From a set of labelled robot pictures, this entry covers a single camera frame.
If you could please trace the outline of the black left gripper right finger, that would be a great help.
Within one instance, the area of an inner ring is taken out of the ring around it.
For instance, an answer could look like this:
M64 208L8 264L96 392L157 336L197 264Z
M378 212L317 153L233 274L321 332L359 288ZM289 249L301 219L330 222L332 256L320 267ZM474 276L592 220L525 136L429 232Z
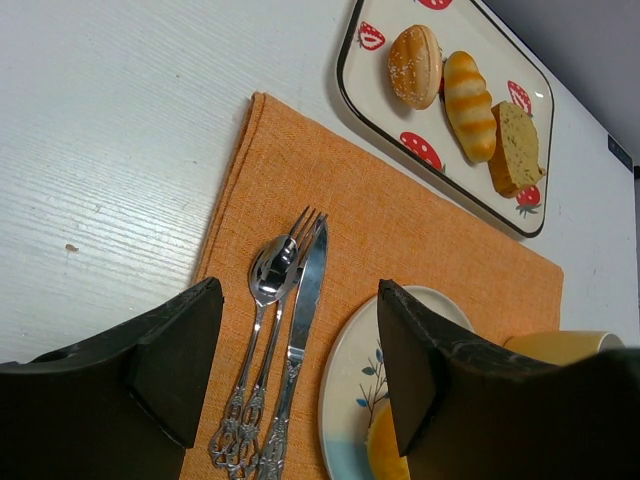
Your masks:
M635 479L639 353L566 366L496 345L391 280L377 320L399 452L415 479Z

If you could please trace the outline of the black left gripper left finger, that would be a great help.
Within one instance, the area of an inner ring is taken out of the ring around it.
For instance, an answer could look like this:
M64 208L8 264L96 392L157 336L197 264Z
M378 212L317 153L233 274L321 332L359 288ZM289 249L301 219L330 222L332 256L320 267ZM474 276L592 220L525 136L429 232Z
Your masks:
M5 479L176 479L193 447L223 313L209 277L159 307L1 367Z

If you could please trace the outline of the striped long bread roll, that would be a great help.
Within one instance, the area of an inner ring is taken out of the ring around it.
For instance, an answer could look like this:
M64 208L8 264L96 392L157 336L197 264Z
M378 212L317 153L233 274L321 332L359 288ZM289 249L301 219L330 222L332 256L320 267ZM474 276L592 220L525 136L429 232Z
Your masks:
M485 78L465 51L447 58L443 78L445 110L456 139L471 163L488 162L496 148L497 122Z

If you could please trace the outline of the brown bread slice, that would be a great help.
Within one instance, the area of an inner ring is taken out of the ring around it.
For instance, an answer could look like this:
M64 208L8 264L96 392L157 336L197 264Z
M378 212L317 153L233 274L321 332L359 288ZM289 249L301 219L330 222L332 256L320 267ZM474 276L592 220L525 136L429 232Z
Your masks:
M502 101L492 108L492 113L497 131L489 172L494 190L502 197L514 198L546 175L538 163L537 130L531 117L514 103Z

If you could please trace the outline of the small sesame bread roll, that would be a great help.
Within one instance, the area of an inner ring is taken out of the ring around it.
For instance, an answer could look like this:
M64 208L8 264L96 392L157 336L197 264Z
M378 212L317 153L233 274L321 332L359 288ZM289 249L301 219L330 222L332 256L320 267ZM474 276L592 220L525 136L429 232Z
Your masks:
M429 27L412 25L392 43L388 57L391 87L412 109L425 110L434 102L442 70L442 51Z

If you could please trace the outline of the round plate with blue rim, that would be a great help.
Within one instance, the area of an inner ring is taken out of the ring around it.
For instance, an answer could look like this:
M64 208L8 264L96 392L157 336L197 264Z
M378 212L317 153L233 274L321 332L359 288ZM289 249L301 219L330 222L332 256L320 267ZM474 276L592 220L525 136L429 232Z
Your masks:
M377 325L377 298L346 321L324 368L318 401L322 455L332 479L372 479L366 441L377 411L388 402Z

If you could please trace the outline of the yellow mug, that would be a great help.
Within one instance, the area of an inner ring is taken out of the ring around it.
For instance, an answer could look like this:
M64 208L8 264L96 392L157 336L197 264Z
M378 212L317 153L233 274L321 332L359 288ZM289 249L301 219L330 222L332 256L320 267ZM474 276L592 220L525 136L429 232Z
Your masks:
M568 365L602 351L623 349L622 340L604 331L550 331L514 336L507 350L553 365Z

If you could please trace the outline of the silver fork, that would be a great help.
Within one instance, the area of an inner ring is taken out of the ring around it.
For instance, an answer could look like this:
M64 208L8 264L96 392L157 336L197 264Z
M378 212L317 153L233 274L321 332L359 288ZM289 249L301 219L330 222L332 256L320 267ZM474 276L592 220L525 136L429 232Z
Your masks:
M269 335L266 352L249 398L241 410L235 445L227 457L227 471L232 479L247 479L255 469L258 434L265 412L266 391L286 302L297 283L299 262L315 231L321 213L307 207L286 235L270 242L254 261L249 274L249 288L256 301L256 321L243 372L253 358L257 336L267 307L276 306L276 316Z

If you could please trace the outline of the silver table knife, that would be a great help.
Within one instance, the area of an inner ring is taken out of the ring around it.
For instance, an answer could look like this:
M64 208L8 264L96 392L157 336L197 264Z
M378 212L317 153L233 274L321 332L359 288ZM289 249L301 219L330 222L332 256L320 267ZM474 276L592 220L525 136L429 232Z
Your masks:
M281 479L287 434L296 384L305 357L307 340L319 303L328 249L327 215L316 221L314 236L305 254L289 333L281 388L269 433L259 454L256 479Z

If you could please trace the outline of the orange cloth placemat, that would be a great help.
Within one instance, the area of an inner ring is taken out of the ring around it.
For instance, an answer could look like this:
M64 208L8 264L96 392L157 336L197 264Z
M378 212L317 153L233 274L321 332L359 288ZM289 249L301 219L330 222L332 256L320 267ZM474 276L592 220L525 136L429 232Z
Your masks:
M328 264L297 385L284 475L326 475L319 384L346 320L383 279L434 288L495 343L555 330L564 275L551 261L438 197L383 160L266 93L252 96L195 270L224 296L220 333L185 479L221 479L207 451L254 323L249 268L305 208L328 216Z

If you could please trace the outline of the silver spoon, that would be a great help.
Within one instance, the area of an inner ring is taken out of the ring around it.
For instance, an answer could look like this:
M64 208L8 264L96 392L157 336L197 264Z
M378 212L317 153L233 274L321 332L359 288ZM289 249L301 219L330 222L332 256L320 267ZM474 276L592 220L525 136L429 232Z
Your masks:
M259 253L249 271L249 290L256 303L253 330L240 376L225 406L221 424L212 436L208 451L212 464L227 471L231 479L247 479L258 462L257 437L265 409L269 371L278 340L287 296L298 270L296 241L281 235ZM277 306L266 353L250 394L246 393L249 368L267 308Z

